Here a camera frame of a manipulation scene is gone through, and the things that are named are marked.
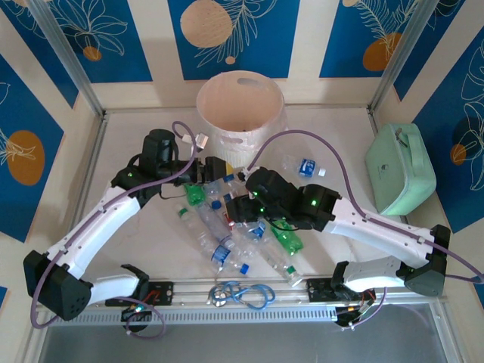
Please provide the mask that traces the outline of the clear bottle blue label white cap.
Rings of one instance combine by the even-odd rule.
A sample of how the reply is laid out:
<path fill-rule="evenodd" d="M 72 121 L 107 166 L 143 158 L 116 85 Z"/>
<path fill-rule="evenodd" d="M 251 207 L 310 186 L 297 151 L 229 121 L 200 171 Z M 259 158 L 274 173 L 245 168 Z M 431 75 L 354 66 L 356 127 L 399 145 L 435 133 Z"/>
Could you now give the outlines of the clear bottle blue label white cap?
<path fill-rule="evenodd" d="M 314 176 L 324 177 L 326 175 L 326 169 L 319 166 L 314 160 L 308 158 L 286 155 L 283 157 L 282 166 L 302 178 L 312 178 Z"/>

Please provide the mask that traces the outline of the green plastic bottle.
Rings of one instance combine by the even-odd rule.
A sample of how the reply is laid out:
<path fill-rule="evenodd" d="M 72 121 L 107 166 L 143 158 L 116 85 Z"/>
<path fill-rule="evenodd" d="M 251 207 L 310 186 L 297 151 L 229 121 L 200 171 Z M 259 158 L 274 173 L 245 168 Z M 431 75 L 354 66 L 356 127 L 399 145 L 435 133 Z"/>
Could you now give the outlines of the green plastic bottle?
<path fill-rule="evenodd" d="M 293 256 L 303 247 L 303 242 L 296 234 L 297 228 L 287 223 L 285 219 L 270 221 L 271 231 L 284 250 Z"/>
<path fill-rule="evenodd" d="M 206 201 L 206 194 L 200 185 L 184 185 L 188 204 L 190 206 L 197 206 Z"/>

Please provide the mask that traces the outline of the small clear bottle blue label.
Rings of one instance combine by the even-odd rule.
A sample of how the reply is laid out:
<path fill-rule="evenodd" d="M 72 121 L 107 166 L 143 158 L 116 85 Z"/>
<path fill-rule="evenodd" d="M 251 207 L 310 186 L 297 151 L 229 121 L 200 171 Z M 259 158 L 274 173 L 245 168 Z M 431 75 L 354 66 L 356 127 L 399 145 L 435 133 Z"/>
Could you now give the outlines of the small clear bottle blue label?
<path fill-rule="evenodd" d="M 262 246 L 266 225 L 263 221 L 240 224 L 237 231 L 247 257 L 254 257 Z"/>

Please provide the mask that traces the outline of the clear bottle green label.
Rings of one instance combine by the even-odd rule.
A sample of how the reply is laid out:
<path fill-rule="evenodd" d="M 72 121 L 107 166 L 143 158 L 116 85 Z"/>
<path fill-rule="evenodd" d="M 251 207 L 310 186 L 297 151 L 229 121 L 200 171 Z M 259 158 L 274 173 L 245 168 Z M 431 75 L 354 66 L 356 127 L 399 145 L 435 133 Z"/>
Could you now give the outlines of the clear bottle green label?
<path fill-rule="evenodd" d="M 291 286 L 299 284 L 303 277 L 296 270 L 290 256 L 278 242 L 264 242 L 260 247 L 261 257 Z"/>

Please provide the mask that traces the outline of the crushed clear bottle pale label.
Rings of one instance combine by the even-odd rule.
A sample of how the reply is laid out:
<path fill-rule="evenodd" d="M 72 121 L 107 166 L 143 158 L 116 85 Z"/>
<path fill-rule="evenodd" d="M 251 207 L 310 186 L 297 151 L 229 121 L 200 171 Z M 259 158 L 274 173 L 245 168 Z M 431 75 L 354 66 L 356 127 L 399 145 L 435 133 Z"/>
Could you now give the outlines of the crushed clear bottle pale label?
<path fill-rule="evenodd" d="M 235 182 L 235 175 L 230 174 L 203 187 L 209 205 L 213 209 L 222 208 L 226 202 L 236 197 Z"/>

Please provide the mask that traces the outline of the long clear plastic bottle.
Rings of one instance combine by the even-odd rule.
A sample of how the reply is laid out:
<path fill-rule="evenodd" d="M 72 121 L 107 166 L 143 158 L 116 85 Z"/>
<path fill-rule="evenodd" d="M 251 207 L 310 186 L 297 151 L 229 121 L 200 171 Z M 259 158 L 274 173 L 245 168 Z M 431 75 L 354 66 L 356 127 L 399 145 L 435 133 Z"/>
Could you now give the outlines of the long clear plastic bottle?
<path fill-rule="evenodd" d="M 226 244 L 231 239 L 232 234 L 228 225 L 207 202 L 198 204 L 195 206 L 195 210 L 210 233 L 220 244 Z"/>

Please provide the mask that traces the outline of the white plastic bin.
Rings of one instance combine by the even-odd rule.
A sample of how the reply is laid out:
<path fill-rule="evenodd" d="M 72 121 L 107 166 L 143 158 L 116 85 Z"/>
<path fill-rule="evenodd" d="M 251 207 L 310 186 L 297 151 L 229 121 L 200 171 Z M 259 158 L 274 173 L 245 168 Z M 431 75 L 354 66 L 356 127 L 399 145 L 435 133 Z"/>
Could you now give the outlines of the white plastic bin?
<path fill-rule="evenodd" d="M 196 106 L 208 126 L 209 149 L 234 168 L 248 166 L 264 142 L 287 127 L 280 88 L 251 71 L 212 77 L 199 90 Z"/>

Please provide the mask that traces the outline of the mint green zip case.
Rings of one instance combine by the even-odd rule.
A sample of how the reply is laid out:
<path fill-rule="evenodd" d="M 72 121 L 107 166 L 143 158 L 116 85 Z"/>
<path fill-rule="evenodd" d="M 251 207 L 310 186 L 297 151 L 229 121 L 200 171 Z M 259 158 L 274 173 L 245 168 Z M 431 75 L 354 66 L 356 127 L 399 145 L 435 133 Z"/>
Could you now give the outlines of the mint green zip case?
<path fill-rule="evenodd" d="M 436 189 L 436 174 L 419 128 L 382 126 L 365 155 L 375 206 L 385 216 L 406 216 Z"/>

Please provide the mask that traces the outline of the grey front panel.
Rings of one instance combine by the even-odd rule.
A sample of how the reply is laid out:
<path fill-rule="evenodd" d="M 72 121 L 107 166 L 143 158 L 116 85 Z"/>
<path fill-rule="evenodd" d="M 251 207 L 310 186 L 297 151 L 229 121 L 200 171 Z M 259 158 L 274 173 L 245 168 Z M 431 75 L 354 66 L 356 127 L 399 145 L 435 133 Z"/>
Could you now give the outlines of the grey front panel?
<path fill-rule="evenodd" d="M 464 363 L 426 306 L 385 306 L 354 330 L 329 322 L 172 325 L 155 340 L 121 327 L 52 327 L 34 363 Z"/>

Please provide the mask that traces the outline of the black right mount plate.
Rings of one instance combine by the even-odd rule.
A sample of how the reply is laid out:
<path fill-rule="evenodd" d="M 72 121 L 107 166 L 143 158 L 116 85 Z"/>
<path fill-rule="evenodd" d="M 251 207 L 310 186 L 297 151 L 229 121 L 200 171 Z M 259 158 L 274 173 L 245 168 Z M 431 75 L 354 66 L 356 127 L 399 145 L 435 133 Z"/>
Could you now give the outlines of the black right mount plate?
<path fill-rule="evenodd" d="M 331 278 L 310 278 L 306 280 L 306 291 L 311 303 L 327 302 L 374 302 L 376 297 L 373 290 L 357 293 L 343 284 L 333 284 Z"/>

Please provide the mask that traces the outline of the black mount plate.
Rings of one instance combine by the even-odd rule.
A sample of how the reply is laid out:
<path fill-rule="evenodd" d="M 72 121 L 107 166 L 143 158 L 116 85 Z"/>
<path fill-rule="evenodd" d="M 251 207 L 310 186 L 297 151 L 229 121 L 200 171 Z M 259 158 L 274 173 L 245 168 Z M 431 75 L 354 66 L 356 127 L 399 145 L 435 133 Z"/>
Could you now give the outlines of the black mount plate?
<path fill-rule="evenodd" d="M 374 302 L 376 297 L 373 290 L 357 293 L 343 284 L 333 284 L 331 278 L 310 278 L 306 280 L 306 291 L 311 303 L 327 302 Z"/>
<path fill-rule="evenodd" d="M 174 284 L 171 281 L 150 281 L 147 285 L 147 292 L 142 295 L 143 302 L 152 306 L 170 306 L 172 305 Z M 131 306 L 132 302 L 122 299 L 108 299 L 105 306 L 121 307 Z"/>

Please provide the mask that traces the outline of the aluminium frame post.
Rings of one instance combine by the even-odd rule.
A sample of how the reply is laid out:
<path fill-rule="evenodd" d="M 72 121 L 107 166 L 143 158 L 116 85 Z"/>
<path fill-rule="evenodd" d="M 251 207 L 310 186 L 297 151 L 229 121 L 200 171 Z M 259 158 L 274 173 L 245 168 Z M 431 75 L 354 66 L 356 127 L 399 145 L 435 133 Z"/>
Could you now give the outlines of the aluminium frame post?
<path fill-rule="evenodd" d="M 373 116 L 383 103 L 387 93 L 400 74 L 405 62 L 416 45 L 428 20 L 436 9 L 439 0 L 420 0 L 414 14 L 409 19 L 399 43 L 389 60 L 378 87 L 368 104 L 368 113 Z"/>
<path fill-rule="evenodd" d="M 101 102 L 95 94 L 87 74 L 50 8 L 44 0 L 26 0 L 26 3 L 31 15 L 67 71 L 67 74 L 84 96 L 88 106 L 90 106 L 96 116 L 103 119 L 105 109 L 101 106 Z"/>

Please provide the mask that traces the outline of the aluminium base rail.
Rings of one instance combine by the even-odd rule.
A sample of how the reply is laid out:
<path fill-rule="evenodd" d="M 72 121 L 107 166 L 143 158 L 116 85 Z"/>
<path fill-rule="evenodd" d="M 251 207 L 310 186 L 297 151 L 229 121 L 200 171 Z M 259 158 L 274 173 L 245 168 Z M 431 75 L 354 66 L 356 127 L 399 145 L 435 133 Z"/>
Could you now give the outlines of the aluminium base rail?
<path fill-rule="evenodd" d="M 295 287 L 289 287 L 283 281 L 266 281 L 272 292 L 262 293 L 258 290 L 250 290 L 242 294 L 241 302 L 251 303 L 255 306 L 261 306 L 264 297 L 269 299 L 275 298 L 272 306 L 297 306 L 299 304 L 327 304 L 336 306 L 355 305 L 357 302 L 309 302 L 309 296 L 306 291 L 306 280 L 301 281 Z M 214 281 L 192 281 L 192 282 L 173 282 L 172 305 L 181 306 L 184 309 L 201 308 L 203 306 L 235 306 L 237 303 L 233 300 L 227 302 L 213 302 L 209 296 L 209 291 L 215 286 Z M 412 292 L 404 287 L 390 287 L 387 291 L 386 300 L 389 303 L 428 303 L 434 300 L 433 296 L 423 296 Z"/>

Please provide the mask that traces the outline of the black left mount plate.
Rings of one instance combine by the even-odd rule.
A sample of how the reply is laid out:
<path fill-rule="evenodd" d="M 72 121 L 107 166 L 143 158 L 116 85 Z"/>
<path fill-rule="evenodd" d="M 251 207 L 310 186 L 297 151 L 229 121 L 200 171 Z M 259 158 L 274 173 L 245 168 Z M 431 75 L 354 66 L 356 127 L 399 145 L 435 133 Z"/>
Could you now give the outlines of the black left mount plate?
<path fill-rule="evenodd" d="M 147 292 L 142 295 L 143 302 L 152 306 L 170 306 L 172 305 L 174 284 L 171 281 L 150 281 L 147 285 Z M 132 302 L 122 299 L 108 299 L 105 306 L 121 307 L 131 306 Z"/>

